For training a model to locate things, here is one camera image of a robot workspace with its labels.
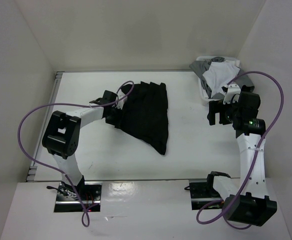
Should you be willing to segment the black pleated skirt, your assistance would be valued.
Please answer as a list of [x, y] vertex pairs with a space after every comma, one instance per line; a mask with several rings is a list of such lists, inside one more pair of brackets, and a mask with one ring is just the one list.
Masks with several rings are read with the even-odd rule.
[[168, 94], [165, 83], [135, 84], [115, 127], [165, 155], [169, 137]]

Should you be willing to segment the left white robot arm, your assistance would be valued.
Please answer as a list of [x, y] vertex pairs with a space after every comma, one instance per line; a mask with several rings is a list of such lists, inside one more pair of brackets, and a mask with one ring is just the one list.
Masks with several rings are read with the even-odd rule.
[[68, 112], [56, 110], [52, 113], [42, 146], [62, 171], [61, 183], [74, 200], [83, 198], [86, 193], [85, 178], [79, 170], [75, 155], [81, 129], [95, 121], [110, 118], [118, 110], [117, 106], [122, 107], [126, 99], [121, 90], [116, 93], [106, 90], [102, 97], [90, 101], [88, 107]]

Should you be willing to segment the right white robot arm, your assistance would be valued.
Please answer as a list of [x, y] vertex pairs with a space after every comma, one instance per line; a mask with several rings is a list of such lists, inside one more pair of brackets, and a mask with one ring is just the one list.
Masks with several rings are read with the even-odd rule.
[[263, 226], [277, 211], [277, 202], [269, 197], [264, 150], [266, 124], [257, 117], [261, 99], [258, 94], [241, 92], [230, 100], [215, 100], [208, 104], [207, 119], [215, 125], [231, 124], [240, 155], [240, 187], [236, 187], [229, 174], [212, 171], [207, 176], [205, 192], [223, 200], [222, 214], [226, 221]]

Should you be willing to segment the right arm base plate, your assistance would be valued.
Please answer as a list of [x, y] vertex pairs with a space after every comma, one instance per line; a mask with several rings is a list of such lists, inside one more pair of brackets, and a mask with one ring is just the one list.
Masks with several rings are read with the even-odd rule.
[[204, 205], [213, 201], [218, 202], [206, 207], [206, 210], [221, 209], [224, 205], [221, 196], [209, 190], [206, 180], [190, 180], [184, 190], [190, 194], [191, 208], [193, 211], [200, 210]]

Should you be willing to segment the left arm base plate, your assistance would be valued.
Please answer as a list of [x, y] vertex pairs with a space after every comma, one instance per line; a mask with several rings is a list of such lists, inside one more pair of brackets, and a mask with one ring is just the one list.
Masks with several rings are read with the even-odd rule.
[[[47, 186], [48, 190], [56, 191], [55, 213], [82, 212], [83, 208], [77, 195], [66, 189], [60, 183], [58, 187]], [[101, 209], [102, 183], [87, 181], [83, 190], [79, 191], [80, 198], [88, 212], [99, 212]]]

